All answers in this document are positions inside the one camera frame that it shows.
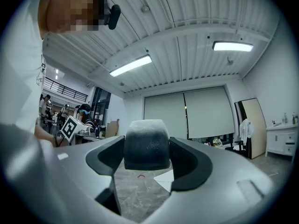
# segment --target fluorescent light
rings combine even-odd
[[[142,65],[146,65],[148,63],[151,63],[151,58],[149,55],[146,55],[146,56],[143,56],[141,58],[138,58],[137,60],[133,61],[133,62],[130,62],[120,68],[117,68],[116,70],[114,71],[111,71],[110,72],[110,75],[115,77],[115,76],[118,76],[122,73],[125,73],[129,70],[132,70],[132,69],[135,69],[139,66],[142,66]]]
[[[242,42],[218,42],[213,43],[213,50],[235,50],[235,51],[251,51],[253,48],[252,44]]]

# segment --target floor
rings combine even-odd
[[[249,159],[250,162],[266,173],[277,187],[284,185],[291,170],[291,160],[292,157],[290,156],[274,153],[268,153],[267,157],[265,157],[265,154],[262,154],[254,159]]]
[[[284,184],[285,176],[291,168],[291,157],[268,153],[252,160],[254,165],[266,173],[277,187]],[[157,171],[126,170],[124,161],[114,174],[121,215],[137,223],[142,222],[157,210],[169,197],[154,177],[171,170],[172,167]]]
[[[170,170],[172,166],[156,171],[128,170],[122,160],[114,174],[121,215],[139,223],[157,210],[169,197],[169,192],[154,177]]]

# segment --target white shirt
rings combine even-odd
[[[253,123],[249,119],[245,119],[239,127],[240,138],[243,141],[243,145],[246,145],[247,138],[251,138],[254,132]]]
[[[37,23],[39,1],[23,1],[0,41],[0,121],[31,133],[46,71]]]
[[[47,109],[47,103],[45,102],[44,99],[41,99],[41,101],[39,102],[38,108],[41,108],[42,109],[42,114],[45,114],[46,109]]]
[[[66,112],[66,108],[64,108],[64,107],[61,109],[61,113],[62,113],[61,116],[66,118],[67,116],[63,112]]]

